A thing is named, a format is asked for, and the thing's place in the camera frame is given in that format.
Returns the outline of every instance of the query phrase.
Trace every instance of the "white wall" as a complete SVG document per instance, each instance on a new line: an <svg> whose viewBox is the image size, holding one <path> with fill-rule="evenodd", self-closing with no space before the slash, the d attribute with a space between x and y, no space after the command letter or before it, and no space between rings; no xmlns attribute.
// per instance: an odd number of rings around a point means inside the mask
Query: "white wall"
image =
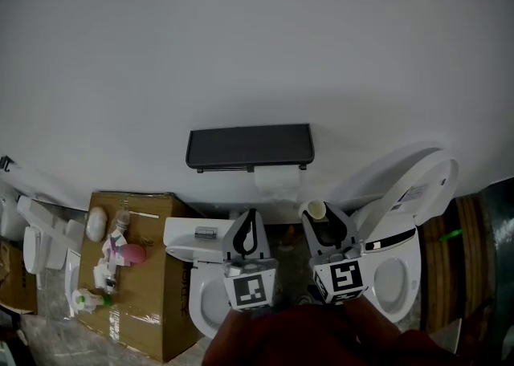
<svg viewBox="0 0 514 366"><path fill-rule="evenodd" d="M249 174L186 166L190 129L310 122L303 198L343 201L359 170L425 140L473 192L514 174L513 5L0 0L0 146L82 207L94 189L259 202Z"/></svg>

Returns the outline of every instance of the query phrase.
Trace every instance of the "toilet lid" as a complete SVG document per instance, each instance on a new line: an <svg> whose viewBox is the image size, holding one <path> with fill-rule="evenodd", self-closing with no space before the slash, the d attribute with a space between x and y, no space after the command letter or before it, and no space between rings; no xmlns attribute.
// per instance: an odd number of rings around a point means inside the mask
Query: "toilet lid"
<svg viewBox="0 0 514 366"><path fill-rule="evenodd" d="M34 273L39 260L41 237L39 231L28 226L23 237L23 261L29 273Z"/></svg>
<svg viewBox="0 0 514 366"><path fill-rule="evenodd" d="M367 241L387 216L408 215L420 226L442 214L453 198L459 175L459 164L448 152L440 150L421 159L410 168L378 201L359 226Z"/></svg>

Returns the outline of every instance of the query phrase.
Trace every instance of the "tiled floor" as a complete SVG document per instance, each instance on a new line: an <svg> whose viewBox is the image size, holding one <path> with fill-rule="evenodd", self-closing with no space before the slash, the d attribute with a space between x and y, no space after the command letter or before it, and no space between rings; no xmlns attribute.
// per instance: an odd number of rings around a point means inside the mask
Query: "tiled floor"
<svg viewBox="0 0 514 366"><path fill-rule="evenodd" d="M282 251L279 248L281 237L280 230L274 228L273 231L268 231L271 252L280 261L279 280L284 294L290 301L294 301L298 296L305 294L306 287L311 282L307 243L300 233L294 249ZM38 292L39 314L22 317L22 329L38 366L159 364L89 331L75 319L71 319L64 295L64 270L46 270L42 281L43 290ZM418 294L410 314L399 323L400 329L419 329L420 313L421 296ZM199 365L209 342L207 338L200 340L169 364Z"/></svg>

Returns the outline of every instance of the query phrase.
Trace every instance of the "toilet paper roll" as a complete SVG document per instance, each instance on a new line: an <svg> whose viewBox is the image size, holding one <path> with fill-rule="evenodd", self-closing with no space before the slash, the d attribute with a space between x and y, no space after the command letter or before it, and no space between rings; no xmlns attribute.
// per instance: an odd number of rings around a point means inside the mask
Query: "toilet paper roll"
<svg viewBox="0 0 514 366"><path fill-rule="evenodd" d="M255 166L255 185L264 201L293 201L300 189L298 165Z"/></svg>

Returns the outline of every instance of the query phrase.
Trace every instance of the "dark fabric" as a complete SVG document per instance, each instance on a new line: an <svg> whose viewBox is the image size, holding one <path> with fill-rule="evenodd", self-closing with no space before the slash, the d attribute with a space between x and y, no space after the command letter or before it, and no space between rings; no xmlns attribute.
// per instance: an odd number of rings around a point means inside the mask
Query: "dark fabric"
<svg viewBox="0 0 514 366"><path fill-rule="evenodd" d="M306 305L256 319L247 330L245 365L461 364L425 333L408 331L380 352L367 350L341 307Z"/></svg>

